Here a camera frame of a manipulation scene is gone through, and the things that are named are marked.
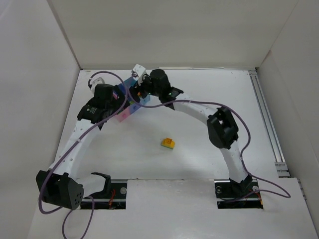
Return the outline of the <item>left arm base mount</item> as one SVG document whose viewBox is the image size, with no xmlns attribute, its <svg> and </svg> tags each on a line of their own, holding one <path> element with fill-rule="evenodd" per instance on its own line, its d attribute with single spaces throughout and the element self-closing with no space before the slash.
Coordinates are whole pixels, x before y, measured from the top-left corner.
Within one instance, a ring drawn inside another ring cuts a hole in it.
<svg viewBox="0 0 319 239">
<path fill-rule="evenodd" d="M 95 210 L 124 210 L 128 181 L 124 179 L 111 179 L 107 174 L 93 172 L 91 175 L 76 179 L 83 186 L 84 199 L 80 209 Z"/>
</svg>

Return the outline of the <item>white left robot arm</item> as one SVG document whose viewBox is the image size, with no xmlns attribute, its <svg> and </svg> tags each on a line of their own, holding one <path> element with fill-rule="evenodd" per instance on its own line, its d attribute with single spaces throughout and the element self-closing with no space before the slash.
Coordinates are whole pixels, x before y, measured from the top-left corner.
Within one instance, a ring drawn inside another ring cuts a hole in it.
<svg viewBox="0 0 319 239">
<path fill-rule="evenodd" d="M 117 85 L 97 84 L 94 87 L 94 96 L 80 110 L 62 153 L 47 171 L 40 170 L 36 176 L 40 202 L 75 210 L 86 197 L 110 194 L 109 175 L 93 172 L 79 178 L 77 173 L 94 137 L 104 123 L 127 103 L 127 98 Z"/>
</svg>

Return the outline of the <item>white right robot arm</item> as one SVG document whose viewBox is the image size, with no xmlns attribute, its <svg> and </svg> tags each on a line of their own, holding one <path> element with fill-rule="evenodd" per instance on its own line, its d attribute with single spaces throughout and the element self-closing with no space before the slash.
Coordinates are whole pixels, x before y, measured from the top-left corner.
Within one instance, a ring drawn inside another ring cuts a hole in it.
<svg viewBox="0 0 319 239">
<path fill-rule="evenodd" d="M 132 70 L 132 77 L 136 83 L 130 87 L 130 94 L 135 101 L 139 102 L 140 97 L 152 95 L 158 97 L 166 107 L 204 123 L 210 142 L 220 149 L 224 157 L 232 189 L 238 194 L 248 190 L 252 176 L 243 165 L 242 153 L 238 146 L 239 128 L 229 108 L 223 105 L 212 108 L 207 103 L 196 103 L 183 90 L 171 86 L 167 74 L 162 69 L 155 69 L 147 74 L 146 69 L 137 64 Z"/>
</svg>

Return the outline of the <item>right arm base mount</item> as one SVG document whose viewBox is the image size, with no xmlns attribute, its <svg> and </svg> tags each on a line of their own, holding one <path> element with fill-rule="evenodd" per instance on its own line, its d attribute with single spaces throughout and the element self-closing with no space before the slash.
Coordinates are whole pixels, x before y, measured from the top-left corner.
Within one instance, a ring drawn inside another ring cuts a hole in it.
<svg viewBox="0 0 319 239">
<path fill-rule="evenodd" d="M 243 182 L 215 180 L 218 209 L 263 209 L 257 180 L 248 176 Z"/>
</svg>

